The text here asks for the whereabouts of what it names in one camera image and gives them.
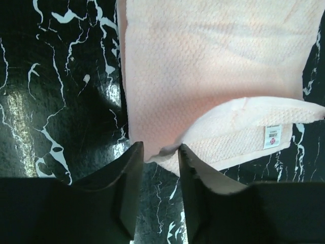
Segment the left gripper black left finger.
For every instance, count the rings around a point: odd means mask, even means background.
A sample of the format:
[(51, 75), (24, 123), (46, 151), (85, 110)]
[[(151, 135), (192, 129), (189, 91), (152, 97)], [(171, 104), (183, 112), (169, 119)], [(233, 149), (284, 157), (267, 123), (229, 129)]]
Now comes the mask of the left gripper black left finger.
[(94, 173), (1, 179), (1, 243), (129, 243), (134, 239), (144, 145)]

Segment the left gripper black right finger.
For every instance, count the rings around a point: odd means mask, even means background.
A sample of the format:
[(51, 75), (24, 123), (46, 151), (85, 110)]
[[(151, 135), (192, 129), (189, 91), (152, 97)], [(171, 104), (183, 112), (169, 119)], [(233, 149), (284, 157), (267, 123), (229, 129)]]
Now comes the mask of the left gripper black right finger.
[(324, 243), (324, 183), (241, 184), (178, 150), (189, 243)]

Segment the pink towel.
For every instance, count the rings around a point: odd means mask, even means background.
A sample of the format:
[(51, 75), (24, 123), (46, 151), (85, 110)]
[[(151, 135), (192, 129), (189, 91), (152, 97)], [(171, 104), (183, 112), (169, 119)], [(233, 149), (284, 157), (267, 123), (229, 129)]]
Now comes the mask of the pink towel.
[(216, 170), (290, 146), (324, 118), (303, 70), (324, 1), (118, 1), (131, 143), (179, 175), (186, 144)]

